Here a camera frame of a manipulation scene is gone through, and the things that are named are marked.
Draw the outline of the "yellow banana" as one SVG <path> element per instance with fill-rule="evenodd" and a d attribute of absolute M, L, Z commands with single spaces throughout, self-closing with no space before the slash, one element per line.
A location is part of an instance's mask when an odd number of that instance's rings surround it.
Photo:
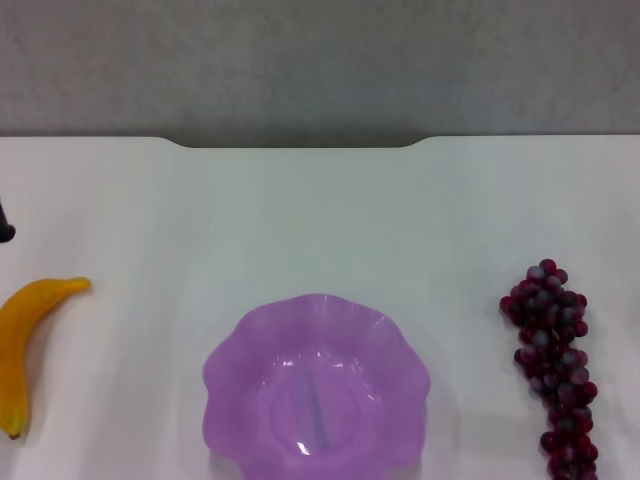
<path fill-rule="evenodd" d="M 26 355 L 42 319 L 69 297 L 91 288 L 86 277 L 36 280 L 0 306 L 0 430 L 19 438 L 30 419 Z"/>

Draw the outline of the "dark red grape bunch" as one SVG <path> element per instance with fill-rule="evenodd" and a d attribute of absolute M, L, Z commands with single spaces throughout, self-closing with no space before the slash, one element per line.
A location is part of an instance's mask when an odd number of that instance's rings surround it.
<path fill-rule="evenodd" d="M 589 332 L 588 301 L 567 282 L 564 269 L 543 259 L 500 299 L 499 309 L 517 329 L 515 366 L 546 411 L 539 450 L 550 480 L 599 480 L 599 450 L 590 438 L 590 405 L 598 388 L 587 368 L 588 354 L 575 346 Z"/>

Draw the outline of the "purple wavy plastic plate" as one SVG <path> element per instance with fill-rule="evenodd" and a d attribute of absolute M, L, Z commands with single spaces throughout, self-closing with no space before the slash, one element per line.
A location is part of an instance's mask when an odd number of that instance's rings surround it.
<path fill-rule="evenodd" d="M 421 458 L 430 375 L 364 305 L 306 294 L 259 306 L 203 381 L 204 441 L 244 480 L 390 480 Z"/>

